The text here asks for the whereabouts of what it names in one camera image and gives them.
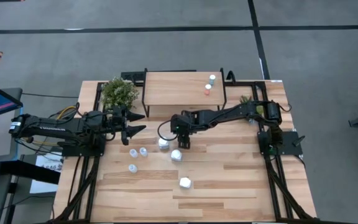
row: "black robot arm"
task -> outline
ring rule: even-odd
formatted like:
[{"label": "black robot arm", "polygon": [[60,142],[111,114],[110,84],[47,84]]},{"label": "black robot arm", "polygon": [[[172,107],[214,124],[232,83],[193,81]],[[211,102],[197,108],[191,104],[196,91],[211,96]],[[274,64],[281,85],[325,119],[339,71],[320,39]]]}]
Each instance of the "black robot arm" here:
[{"label": "black robot arm", "polygon": [[[263,107],[264,116],[258,113],[258,106]],[[273,101],[251,101],[219,111],[182,111],[171,117],[171,132],[178,135],[180,148],[189,149],[190,134],[237,119],[254,119],[260,124],[279,129],[278,125],[282,122],[280,105]]]},{"label": "black robot arm", "polygon": [[16,139],[35,135],[64,139],[58,142],[64,156],[100,156],[104,152],[107,133],[111,133],[114,138],[116,132],[121,132],[122,143],[128,145],[127,138],[133,137],[146,126],[128,126],[127,121],[142,118],[144,115],[132,113],[125,106],[115,106],[106,113],[90,111],[80,114],[79,118],[68,120],[23,114],[12,120],[9,133]]}]

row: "cable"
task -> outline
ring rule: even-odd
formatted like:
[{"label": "cable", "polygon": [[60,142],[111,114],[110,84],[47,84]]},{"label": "cable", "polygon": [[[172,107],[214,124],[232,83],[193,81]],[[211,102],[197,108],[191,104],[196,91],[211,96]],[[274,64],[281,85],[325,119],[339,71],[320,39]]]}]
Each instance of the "cable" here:
[{"label": "cable", "polygon": [[[20,200],[20,201],[18,201],[18,202],[16,202],[16,203],[13,203],[12,205],[17,205],[18,203],[24,202],[25,200],[27,200],[27,199],[29,199],[29,198],[32,198],[32,197],[35,197],[35,198],[55,198],[55,197],[53,197],[53,196],[29,196],[29,197],[26,197],[26,198],[23,199],[23,200]],[[9,207],[12,206],[12,205],[3,207],[3,208],[0,209],[0,211],[4,210],[5,208],[9,208]]]},{"label": "cable", "polygon": [[56,143],[53,142],[46,142],[46,141],[32,141],[32,144],[36,145],[36,146],[59,146]]},{"label": "cable", "polygon": [[71,193],[73,192],[74,180],[75,180],[75,176],[77,175],[77,168],[78,168],[78,164],[80,163],[80,159],[81,159],[81,157],[78,156],[77,163],[75,164],[73,180],[71,181],[70,193],[68,194],[67,206],[68,206],[68,204],[70,203],[70,200],[71,200]]},{"label": "cable", "polygon": [[26,147],[26,148],[28,148],[28,149],[31,149],[31,150],[33,150],[33,151],[35,151],[35,152],[51,153],[51,154],[56,155],[56,156],[61,156],[61,155],[56,154],[56,153],[33,149],[33,148],[31,148],[30,146],[25,145],[23,142],[20,142],[18,139],[15,139],[15,142],[18,143],[18,144],[20,144],[20,145],[22,145],[22,146],[24,146],[24,147]]},{"label": "cable", "polygon": [[55,209],[53,208],[53,203],[52,203],[52,220],[54,219],[55,219]]},{"label": "cable", "polygon": [[275,160],[277,158],[277,155],[274,155],[273,159],[271,159],[270,161],[272,162],[273,160]]},{"label": "cable", "polygon": [[60,112],[59,116],[57,116],[56,119],[62,118],[62,116],[65,114],[65,112],[68,111],[68,110],[70,110],[70,109],[75,109],[75,106],[68,106],[68,107],[66,107],[64,110],[62,110],[62,112]]},{"label": "cable", "polygon": [[78,96],[53,96],[53,95],[42,95],[42,94],[33,94],[33,93],[22,93],[23,95],[29,96],[43,96],[43,97],[54,97],[54,98],[78,98]]},{"label": "cable", "polygon": [[303,166],[304,167],[306,167],[306,164],[305,164],[305,162],[303,162],[303,159],[301,159],[299,156],[297,156],[297,155],[293,155],[293,156],[295,156],[299,161],[301,161],[301,163],[303,164]]},{"label": "cable", "polygon": [[284,109],[282,105],[278,105],[278,106],[279,106],[279,107],[281,108],[281,110],[283,110],[284,112],[290,112],[290,111],[292,110],[291,104],[288,104],[288,107],[289,107],[288,110]]},{"label": "cable", "polygon": [[112,137],[110,138],[110,139],[106,139],[106,141],[112,141],[112,140],[114,140],[116,138],[116,133],[114,132],[113,134],[112,134]]},{"label": "cable", "polygon": [[160,136],[160,138],[162,138],[162,139],[164,139],[164,140],[166,140],[166,141],[173,141],[173,140],[175,140],[177,137],[178,137],[178,134],[173,138],[173,139],[166,139],[166,138],[164,138],[163,136],[161,136],[161,134],[160,134],[160,128],[161,128],[161,126],[163,126],[164,124],[167,124],[168,122],[170,122],[171,120],[169,119],[168,121],[164,121],[164,122],[162,122],[161,124],[160,124],[160,126],[157,128],[157,134],[158,134],[158,136]]}]

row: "white block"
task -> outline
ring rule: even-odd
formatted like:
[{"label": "white block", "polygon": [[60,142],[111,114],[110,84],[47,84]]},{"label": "white block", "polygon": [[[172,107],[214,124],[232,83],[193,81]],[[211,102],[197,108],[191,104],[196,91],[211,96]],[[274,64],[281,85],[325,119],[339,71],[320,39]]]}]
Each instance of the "white block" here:
[{"label": "white block", "polygon": [[175,149],[171,153],[171,159],[173,161],[181,161],[181,152],[178,149]]},{"label": "white block", "polygon": [[162,150],[169,149],[169,142],[167,140],[160,138],[158,140],[158,146]]},{"label": "white block", "polygon": [[191,187],[191,180],[187,177],[181,178],[179,181],[180,187],[189,189]]}]

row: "wire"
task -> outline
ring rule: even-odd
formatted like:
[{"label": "wire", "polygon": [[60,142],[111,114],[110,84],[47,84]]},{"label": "wire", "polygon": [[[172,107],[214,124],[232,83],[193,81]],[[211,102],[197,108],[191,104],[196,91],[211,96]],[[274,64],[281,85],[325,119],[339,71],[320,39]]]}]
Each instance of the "wire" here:
[{"label": "wire", "polygon": [[46,142],[46,141],[32,141],[32,144],[36,145],[36,146],[59,146],[56,143],[53,142]]},{"label": "wire", "polygon": [[57,116],[56,119],[62,118],[62,116],[65,114],[65,112],[68,111],[68,110],[70,110],[70,109],[75,109],[75,106],[68,106],[68,107],[66,107],[64,110],[62,110],[62,112],[60,112],[59,116]]},{"label": "wire", "polygon": [[25,145],[23,142],[20,142],[18,139],[15,139],[15,142],[20,144],[20,145],[22,145],[22,146],[24,146],[24,147],[26,147],[26,148],[28,148],[28,149],[31,149],[31,150],[33,150],[35,152],[51,153],[51,154],[56,155],[56,156],[61,156],[61,155],[56,154],[56,153],[52,153],[52,152],[48,152],[48,151],[41,151],[41,150],[38,150],[38,149],[33,149],[30,146]]},{"label": "wire", "polygon": [[[80,108],[80,103],[77,102],[77,103],[75,104],[75,113],[78,113],[79,115],[81,115],[80,112],[78,112],[78,109],[79,109],[79,108]],[[68,122],[70,122],[72,119],[74,119],[74,116],[71,116],[71,117],[68,118],[66,121],[64,121],[64,122],[62,122],[62,123],[58,123],[58,124],[68,123]]]},{"label": "wire", "polygon": [[177,137],[178,137],[178,135],[179,134],[177,134],[173,139],[166,139],[166,138],[164,138],[163,136],[161,136],[161,134],[160,134],[160,128],[161,128],[161,126],[163,126],[164,124],[167,124],[168,122],[170,122],[171,120],[169,119],[168,121],[164,121],[164,122],[162,122],[161,124],[160,124],[160,126],[157,128],[157,134],[158,134],[158,136],[160,136],[160,138],[162,138],[162,139],[164,139],[164,140],[166,140],[166,141],[173,141],[173,140],[175,140]]},{"label": "wire", "polygon": [[301,163],[303,164],[303,166],[304,167],[306,167],[306,164],[305,164],[305,162],[303,162],[303,159],[301,159],[299,156],[297,156],[297,155],[293,155],[293,156],[295,156],[299,161],[301,161]]},{"label": "wire", "polygon": [[35,198],[55,198],[55,197],[53,197],[53,196],[29,196],[29,197],[26,197],[26,198],[23,199],[23,200],[20,200],[20,201],[18,201],[18,202],[16,202],[16,203],[13,203],[12,205],[8,205],[8,206],[6,206],[6,207],[1,208],[0,211],[4,210],[5,208],[9,208],[10,206],[17,205],[18,203],[24,202],[25,200],[27,200],[27,199],[29,199],[29,198],[32,198],[32,197],[35,197]]},{"label": "wire", "polygon": [[112,141],[112,140],[114,140],[116,138],[116,133],[114,132],[113,134],[112,134],[112,137],[110,138],[110,139],[106,139],[106,141]]},{"label": "wire", "polygon": [[288,104],[288,107],[289,107],[288,110],[284,109],[282,105],[278,105],[278,106],[281,108],[281,110],[283,110],[283,111],[285,111],[285,112],[290,112],[290,111],[292,110],[291,104]]},{"label": "wire", "polygon": [[55,219],[55,209],[53,208],[53,203],[52,203],[52,220]]},{"label": "wire", "polygon": [[54,98],[78,98],[78,96],[53,96],[53,95],[42,95],[42,94],[34,94],[34,93],[22,93],[23,95],[29,96],[43,96],[43,97],[54,97]]},{"label": "wire", "polygon": [[71,181],[70,193],[68,194],[67,206],[68,206],[68,204],[70,204],[71,193],[73,192],[74,180],[75,180],[75,176],[77,175],[77,168],[78,168],[78,164],[80,163],[80,159],[81,159],[81,157],[78,156],[77,163],[75,164],[75,170],[74,170],[73,180]]}]

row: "wooden tabletop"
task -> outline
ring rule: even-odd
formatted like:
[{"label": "wooden tabletop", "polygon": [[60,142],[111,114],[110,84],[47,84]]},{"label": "wooden tabletop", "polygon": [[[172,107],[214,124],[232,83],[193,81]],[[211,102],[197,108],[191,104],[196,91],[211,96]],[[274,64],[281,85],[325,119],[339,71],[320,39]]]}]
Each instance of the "wooden tabletop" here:
[{"label": "wooden tabletop", "polygon": [[[204,94],[209,76],[216,79],[209,95]],[[223,105],[221,72],[147,72],[144,103],[155,105]]]},{"label": "wooden tabletop", "polygon": [[[80,112],[91,111],[98,82],[83,82],[79,102]],[[287,107],[283,83],[266,81],[268,98]],[[227,87],[227,108],[239,103],[241,95],[252,96],[249,87]],[[133,112],[144,113],[140,100]],[[231,121],[191,136],[191,149],[181,150],[183,162],[172,162],[169,152],[157,146],[157,127],[181,110],[205,109],[205,106],[156,106],[151,117],[131,123],[146,124],[147,128],[123,146],[120,135],[106,145],[101,157],[91,222],[250,222],[273,221],[265,163],[259,153],[257,125]],[[293,128],[290,113],[282,112],[281,128]],[[162,127],[169,136],[169,125]],[[134,159],[130,149],[146,147],[148,157]],[[170,151],[177,148],[172,141]],[[59,214],[67,205],[70,184],[77,157],[65,159],[55,197],[54,209]],[[305,169],[294,156],[282,156],[289,191],[310,215],[315,216]],[[138,173],[128,171],[135,164]],[[75,194],[81,172],[79,165]],[[191,189],[181,189],[179,179],[193,181]],[[279,190],[281,214],[285,217]],[[85,193],[80,218],[85,215]]]}]

